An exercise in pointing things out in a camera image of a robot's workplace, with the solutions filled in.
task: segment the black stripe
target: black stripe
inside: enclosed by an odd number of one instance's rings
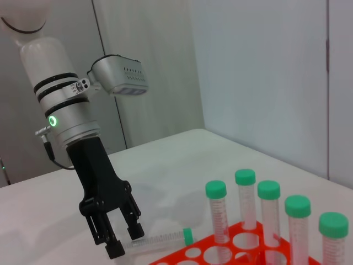
[[[4,18],[1,18],[1,20],[4,22],[4,24],[5,24],[6,26],[8,26],[9,28],[11,28],[12,30],[14,30],[14,31],[16,31],[16,32],[18,32],[18,33],[22,33],[22,34],[33,34],[33,33],[36,33],[36,32],[38,32],[39,30],[41,30],[41,29],[44,27],[44,25],[45,25],[45,22],[44,22],[43,26],[41,26],[39,29],[31,30],[31,31],[26,31],[26,30],[20,30],[20,29],[15,28],[14,26],[11,26]]]
[[[48,118],[48,116],[50,116],[50,114],[52,114],[53,112],[56,112],[59,109],[62,109],[64,107],[70,106],[72,104],[80,103],[80,102],[89,102],[89,100],[88,100],[88,98],[73,98],[73,99],[64,101],[64,102],[59,103],[58,105],[55,105],[54,107],[48,109],[45,112],[45,117]]]
[[[50,93],[52,93],[52,92],[54,92],[54,91],[57,91],[57,90],[59,90],[59,89],[65,87],[65,86],[68,86],[68,85],[70,85],[70,84],[73,84],[73,83],[76,83],[76,81],[68,81],[68,82],[65,82],[65,83],[57,84],[56,86],[52,86],[52,87],[50,87],[50,88],[44,90],[43,92],[41,92],[41,93],[38,95],[38,97],[37,97],[38,102],[40,102],[40,101],[43,99],[43,97],[45,97],[46,95],[48,95],[48,94],[50,94]]]
[[[77,74],[75,73],[61,73],[60,75],[52,76],[49,77],[41,82],[39,82],[35,87],[34,87],[34,93],[36,93],[41,87],[45,86],[46,84],[49,84],[53,81],[68,78],[68,77],[75,77],[78,78]]]

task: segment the white tabletop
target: white tabletop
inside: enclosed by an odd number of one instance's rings
[[[318,218],[325,211],[339,211],[353,220],[353,191],[206,130],[192,130],[109,156],[117,175],[132,185],[142,211],[146,234],[193,228],[197,238],[212,234],[205,184],[220,179],[227,184],[228,221],[239,221],[238,191],[234,173],[256,171],[257,182],[273,179],[281,184],[281,233],[288,240],[284,199],[303,194],[312,202],[309,220],[309,253],[321,261]],[[83,189],[75,172],[59,170],[0,189],[0,264],[73,265],[126,264],[109,260],[104,245],[96,246],[78,210]],[[257,200],[261,221],[260,201]],[[119,239],[128,240],[119,210],[109,213]],[[347,238],[347,249],[353,236]],[[146,265],[172,251],[132,260]],[[353,252],[346,252],[353,260]]]

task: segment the white wall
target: white wall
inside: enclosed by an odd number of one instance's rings
[[[353,2],[330,1],[330,179],[353,188]]]
[[[106,54],[138,59],[149,92],[117,100],[128,147],[204,120],[187,0],[94,1]]]
[[[86,76],[95,59],[103,56],[90,1],[53,1],[44,32],[62,41],[81,77]],[[47,125],[47,120],[22,67],[17,47],[2,32],[0,48],[0,155],[11,182],[15,183],[59,168],[49,161],[41,139],[34,135],[35,130]],[[114,99],[101,93],[91,103],[107,151],[125,149]],[[52,143],[57,160],[68,165],[66,151]]]
[[[325,1],[189,2],[206,128],[326,177]]]

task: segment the green cap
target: green cap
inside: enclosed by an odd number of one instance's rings
[[[261,181],[258,185],[258,196],[264,200],[276,200],[281,196],[281,188],[278,182]]]
[[[342,239],[348,235],[348,218],[340,213],[324,213],[319,219],[319,231],[331,239]]]
[[[255,171],[252,169],[240,169],[236,172],[236,183],[238,185],[250,186],[255,182]]]
[[[311,214],[310,200],[302,195],[289,196],[285,208],[287,215],[294,218],[305,218]]]
[[[183,233],[184,233],[184,241],[185,241],[185,245],[188,247],[190,245],[192,245],[194,243],[194,237],[192,236],[192,230],[191,228],[184,228],[183,229]]]
[[[210,199],[221,199],[227,195],[223,181],[210,181],[206,184],[206,196]]]

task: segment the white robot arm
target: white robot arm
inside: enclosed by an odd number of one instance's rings
[[[95,243],[106,243],[109,257],[116,258],[125,252],[107,213],[120,208],[131,238],[137,239],[144,235],[137,222],[141,212],[130,184],[115,174],[103,148],[100,127],[90,115],[87,90],[92,83],[111,95],[136,96],[146,92],[148,85],[141,63],[120,55],[98,59],[88,71],[89,79],[79,79],[62,44],[43,36],[49,7],[50,0],[0,0],[1,27],[19,46],[23,66],[51,132],[66,148],[79,176],[84,189],[79,209]]]

